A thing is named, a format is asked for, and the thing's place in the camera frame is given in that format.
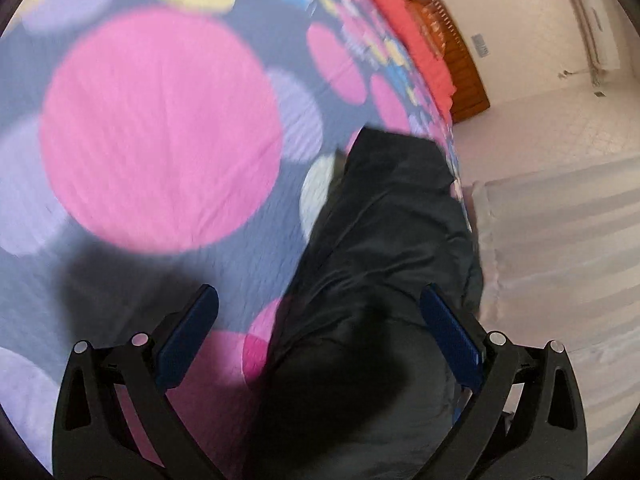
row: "air conditioner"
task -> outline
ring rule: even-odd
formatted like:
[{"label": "air conditioner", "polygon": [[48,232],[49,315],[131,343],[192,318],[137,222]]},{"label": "air conditioner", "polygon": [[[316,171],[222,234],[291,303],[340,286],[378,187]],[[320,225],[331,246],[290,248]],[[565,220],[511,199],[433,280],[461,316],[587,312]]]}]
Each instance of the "air conditioner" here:
[{"label": "air conditioner", "polygon": [[598,72],[620,68],[618,46],[602,0],[571,0],[590,65]]}]

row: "brown headboard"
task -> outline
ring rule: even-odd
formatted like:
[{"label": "brown headboard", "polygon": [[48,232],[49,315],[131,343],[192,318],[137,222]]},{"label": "brown headboard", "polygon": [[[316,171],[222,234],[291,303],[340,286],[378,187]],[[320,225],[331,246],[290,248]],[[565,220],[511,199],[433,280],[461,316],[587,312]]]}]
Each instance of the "brown headboard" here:
[{"label": "brown headboard", "polygon": [[490,106],[489,99],[478,74],[478,69],[476,69],[476,64],[442,0],[408,1],[417,2],[427,7],[432,14],[438,17],[444,27],[446,41],[444,60],[451,72],[453,84],[458,89],[453,95],[453,106],[451,107],[453,122],[459,123],[487,110]]}]

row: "metal pin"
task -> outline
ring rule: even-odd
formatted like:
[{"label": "metal pin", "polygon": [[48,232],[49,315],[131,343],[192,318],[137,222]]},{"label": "metal pin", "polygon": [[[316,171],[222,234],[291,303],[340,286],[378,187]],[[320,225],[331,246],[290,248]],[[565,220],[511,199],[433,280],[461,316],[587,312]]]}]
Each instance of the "metal pin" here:
[{"label": "metal pin", "polygon": [[554,352],[558,352],[559,354],[564,352],[564,345],[559,341],[553,340],[550,346]]},{"label": "metal pin", "polygon": [[74,352],[76,354],[81,354],[82,352],[84,352],[87,348],[89,348],[89,343],[87,343],[87,341],[78,341],[75,345],[74,345]]},{"label": "metal pin", "polygon": [[140,332],[131,338],[133,346],[144,346],[149,341],[149,336],[144,332]]},{"label": "metal pin", "polygon": [[489,334],[489,341],[494,345],[502,346],[507,342],[507,337],[502,332],[491,332]]}]

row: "folded black garment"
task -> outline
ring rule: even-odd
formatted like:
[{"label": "folded black garment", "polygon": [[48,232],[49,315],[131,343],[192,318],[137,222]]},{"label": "folded black garment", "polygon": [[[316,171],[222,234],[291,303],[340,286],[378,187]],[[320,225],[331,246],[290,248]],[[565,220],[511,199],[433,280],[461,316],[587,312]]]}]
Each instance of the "folded black garment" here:
[{"label": "folded black garment", "polygon": [[430,140],[364,128],[280,307],[248,480],[411,478],[452,425],[454,379],[417,307],[473,310],[482,273]]}]

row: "red fabric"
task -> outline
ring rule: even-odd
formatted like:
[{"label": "red fabric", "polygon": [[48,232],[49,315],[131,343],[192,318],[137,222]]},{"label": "red fabric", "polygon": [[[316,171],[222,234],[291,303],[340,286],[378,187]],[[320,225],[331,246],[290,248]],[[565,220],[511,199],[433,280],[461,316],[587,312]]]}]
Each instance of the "red fabric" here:
[{"label": "red fabric", "polygon": [[424,41],[407,9],[406,0],[373,0],[391,28],[414,60],[414,64],[433,95],[433,100],[444,118],[450,120],[451,96],[456,91],[451,73],[444,59],[437,59]]}]

